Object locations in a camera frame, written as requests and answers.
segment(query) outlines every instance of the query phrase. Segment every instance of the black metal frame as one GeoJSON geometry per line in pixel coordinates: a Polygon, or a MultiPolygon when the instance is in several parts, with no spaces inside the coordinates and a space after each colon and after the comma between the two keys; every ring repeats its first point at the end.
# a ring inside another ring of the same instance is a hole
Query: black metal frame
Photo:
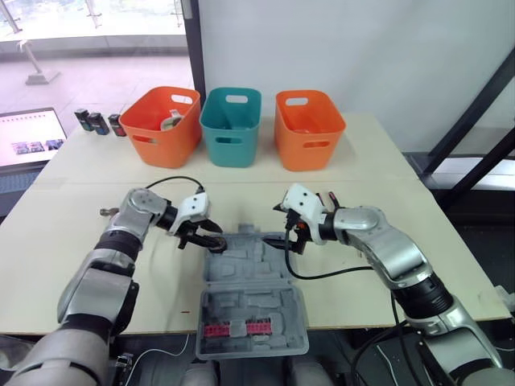
{"type": "Polygon", "coordinates": [[[472,189],[474,185],[487,175],[495,165],[506,158],[513,149],[515,149],[515,127],[452,189],[445,191],[437,198],[440,207],[443,210],[449,208],[459,197],[472,189]]]}
{"type": "Polygon", "coordinates": [[[438,145],[428,155],[415,157],[415,161],[423,174],[433,173],[443,160],[451,154],[514,76],[515,49],[512,49],[467,111],[463,113],[438,145]]]}
{"type": "Polygon", "coordinates": [[[202,52],[202,33],[200,32],[199,0],[181,0],[183,5],[184,29],[186,30],[187,52],[192,66],[193,84],[200,93],[200,104],[206,100],[204,78],[204,54],[202,52]]]}

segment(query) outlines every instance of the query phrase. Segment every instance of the white wall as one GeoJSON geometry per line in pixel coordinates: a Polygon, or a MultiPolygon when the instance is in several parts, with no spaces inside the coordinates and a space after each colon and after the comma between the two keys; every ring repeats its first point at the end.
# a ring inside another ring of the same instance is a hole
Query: white wall
{"type": "Polygon", "coordinates": [[[208,90],[284,89],[373,113],[402,151],[430,150],[515,44],[513,0],[200,0],[208,90]]]}

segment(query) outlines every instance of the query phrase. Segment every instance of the black cable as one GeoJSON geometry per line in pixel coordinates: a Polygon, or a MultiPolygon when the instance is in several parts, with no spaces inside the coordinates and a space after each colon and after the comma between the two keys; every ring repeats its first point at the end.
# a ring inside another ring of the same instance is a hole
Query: black cable
{"type": "Polygon", "coordinates": [[[415,368],[413,366],[413,362],[411,362],[411,358],[408,355],[408,350],[406,348],[406,341],[404,340],[404,334],[402,333],[402,326],[399,326],[399,315],[397,313],[397,308],[395,307],[395,297],[393,295],[393,292],[390,294],[390,300],[392,302],[392,311],[393,311],[393,317],[395,318],[395,323],[398,326],[398,336],[399,336],[399,342],[401,344],[402,354],[404,355],[404,359],[406,360],[406,363],[408,364],[408,368],[410,369],[411,376],[413,376],[413,379],[417,386],[423,386],[424,384],[418,378],[417,373],[415,372],[415,368]]]}
{"type": "Polygon", "coordinates": [[[388,330],[384,330],[380,334],[373,336],[371,339],[369,339],[363,346],[360,347],[360,349],[357,351],[357,353],[354,355],[354,358],[351,362],[351,379],[354,386],[360,386],[358,383],[357,378],[357,364],[360,361],[361,356],[367,351],[367,349],[372,346],[374,343],[379,342],[380,340],[388,338],[390,335],[396,333],[398,331],[398,328],[403,328],[408,322],[405,320],[403,322],[400,322],[396,324],[393,327],[390,327],[388,330]]]}
{"type": "MultiPolygon", "coordinates": [[[[347,354],[345,353],[344,345],[341,344],[340,337],[336,334],[335,331],[333,331],[332,334],[333,334],[333,339],[336,341],[336,346],[340,350],[340,354],[345,358],[348,365],[350,366],[351,360],[348,358],[347,354]]],[[[360,374],[360,372],[357,372],[357,375],[361,378],[361,381],[363,382],[363,384],[365,384],[365,386],[369,386],[369,384],[367,384],[367,381],[365,380],[365,378],[363,378],[363,376],[360,374]]]]}
{"type": "Polygon", "coordinates": [[[198,182],[196,179],[192,177],[188,177],[186,175],[172,175],[171,177],[166,177],[165,179],[158,179],[157,181],[151,183],[150,185],[147,185],[145,189],[150,189],[151,187],[157,185],[158,183],[164,183],[165,181],[168,181],[170,179],[187,179],[188,181],[192,181],[193,183],[196,183],[199,186],[198,192],[204,191],[204,187],[200,182],[198,182]]]}
{"type": "Polygon", "coordinates": [[[285,261],[286,261],[286,267],[288,268],[288,272],[291,274],[291,276],[296,277],[296,278],[301,279],[301,280],[324,279],[325,277],[341,275],[342,273],[373,270],[373,268],[371,266],[365,265],[365,266],[361,266],[361,267],[352,267],[352,268],[342,269],[340,271],[324,273],[322,275],[302,276],[302,275],[299,275],[298,273],[296,273],[291,268],[289,251],[290,251],[290,229],[286,229],[286,234],[285,234],[285,237],[284,237],[284,258],[285,258],[285,261]]]}

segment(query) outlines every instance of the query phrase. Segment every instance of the gray tool case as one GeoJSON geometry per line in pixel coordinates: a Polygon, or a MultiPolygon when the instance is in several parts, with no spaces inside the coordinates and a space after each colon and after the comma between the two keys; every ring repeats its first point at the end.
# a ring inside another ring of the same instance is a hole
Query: gray tool case
{"type": "Polygon", "coordinates": [[[284,251],[252,225],[227,234],[227,250],[207,252],[200,296],[199,359],[301,355],[309,349],[302,294],[291,283],[284,251]]]}

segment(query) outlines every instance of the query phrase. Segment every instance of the cable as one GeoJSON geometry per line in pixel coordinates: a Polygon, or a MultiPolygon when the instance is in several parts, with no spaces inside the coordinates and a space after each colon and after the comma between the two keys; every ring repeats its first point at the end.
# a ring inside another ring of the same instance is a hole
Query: cable
{"type": "MultiPolygon", "coordinates": [[[[395,307],[395,297],[393,296],[393,292],[390,293],[390,300],[392,303],[392,311],[393,311],[393,317],[395,318],[395,323],[398,325],[399,322],[399,315],[397,313],[397,308],[395,307]]],[[[404,359],[406,360],[406,363],[408,364],[408,368],[410,369],[411,376],[413,376],[413,379],[417,386],[423,386],[424,384],[418,378],[417,373],[415,372],[413,362],[411,362],[411,358],[408,355],[408,349],[406,348],[406,341],[404,340],[404,334],[402,333],[402,327],[398,326],[397,328],[398,336],[399,336],[399,342],[401,344],[402,354],[404,355],[404,359]]]]}
{"type": "Polygon", "coordinates": [[[139,360],[145,356],[146,354],[148,354],[149,352],[160,352],[161,354],[166,354],[166,355],[169,355],[169,356],[174,356],[174,357],[177,357],[177,356],[181,356],[185,351],[186,351],[186,347],[187,347],[187,342],[190,340],[190,335],[186,335],[186,341],[184,342],[184,346],[183,346],[183,349],[178,353],[178,354],[174,354],[173,352],[169,352],[169,351],[164,351],[164,350],[159,350],[158,348],[151,348],[150,350],[146,350],[144,351],[137,359],[136,359],[136,362],[134,362],[134,366],[132,367],[132,369],[130,370],[130,373],[129,373],[129,377],[127,378],[127,381],[126,381],[126,386],[129,385],[129,382],[130,382],[130,379],[132,378],[132,375],[134,374],[134,370],[136,368],[136,366],[138,366],[138,363],[139,363],[139,360]]]}
{"type": "Polygon", "coordinates": [[[369,271],[373,270],[373,268],[369,265],[364,265],[361,267],[352,267],[347,269],[342,269],[340,271],[330,272],[330,273],[324,273],[321,275],[315,275],[315,276],[303,276],[296,273],[292,268],[290,264],[290,229],[286,229],[286,235],[284,237],[284,258],[286,260],[286,267],[288,268],[288,272],[291,274],[291,276],[296,277],[301,280],[316,280],[316,279],[324,279],[325,277],[331,277],[336,275],[341,275],[342,273],[349,273],[349,272],[355,272],[355,271],[369,271]]]}
{"type": "MultiPolygon", "coordinates": [[[[341,344],[340,337],[336,334],[335,331],[333,331],[332,334],[333,334],[333,339],[336,341],[336,346],[340,350],[340,354],[345,358],[345,360],[347,361],[348,365],[350,366],[351,365],[351,360],[348,358],[347,354],[345,353],[344,345],[341,344]]],[[[363,376],[360,374],[360,372],[357,372],[357,375],[361,378],[361,381],[363,382],[363,384],[365,386],[369,386],[369,384],[367,384],[367,381],[365,380],[365,378],[363,378],[363,376]]]]}
{"type": "Polygon", "coordinates": [[[388,356],[386,356],[385,352],[381,349],[379,345],[376,346],[376,350],[381,354],[381,356],[384,358],[386,364],[389,368],[389,373],[392,376],[393,382],[395,383],[395,386],[399,386],[399,383],[397,382],[397,377],[395,376],[395,372],[393,371],[392,363],[389,361],[388,356]]]}
{"type": "Polygon", "coordinates": [[[360,349],[357,351],[357,353],[354,355],[354,358],[351,362],[351,379],[354,383],[354,386],[360,386],[357,381],[357,364],[360,361],[361,356],[367,349],[372,346],[374,343],[379,342],[380,340],[383,340],[387,338],[388,336],[394,334],[397,332],[398,327],[404,327],[408,322],[405,320],[403,322],[400,322],[399,324],[396,324],[393,327],[390,327],[388,330],[384,330],[380,334],[377,334],[376,336],[373,336],[371,339],[369,339],[363,346],[360,347],[360,349]]]}
{"type": "Polygon", "coordinates": [[[504,352],[514,352],[515,348],[501,348],[501,347],[495,347],[496,350],[504,351],[504,352]]]}
{"type": "Polygon", "coordinates": [[[199,191],[204,191],[204,187],[202,184],[197,181],[196,179],[192,177],[188,177],[187,175],[172,175],[171,177],[166,177],[165,179],[158,179],[157,181],[154,181],[150,185],[147,185],[145,189],[150,189],[151,187],[157,185],[158,183],[164,183],[165,181],[169,181],[171,179],[187,179],[188,181],[192,181],[193,183],[196,183],[199,186],[199,191]]]}

